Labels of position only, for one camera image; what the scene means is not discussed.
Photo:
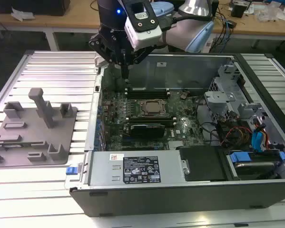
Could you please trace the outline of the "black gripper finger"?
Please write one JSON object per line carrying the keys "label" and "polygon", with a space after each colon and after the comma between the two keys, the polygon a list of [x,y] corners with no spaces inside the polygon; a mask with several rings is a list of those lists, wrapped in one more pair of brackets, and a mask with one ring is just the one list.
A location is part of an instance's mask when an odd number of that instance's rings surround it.
{"label": "black gripper finger", "polygon": [[108,37],[96,34],[90,39],[89,45],[108,63],[118,65],[122,78],[126,78],[126,64],[115,34]]}
{"label": "black gripper finger", "polygon": [[129,66],[142,62],[157,46],[149,46],[139,50],[132,50],[125,54],[125,78],[129,76]]}

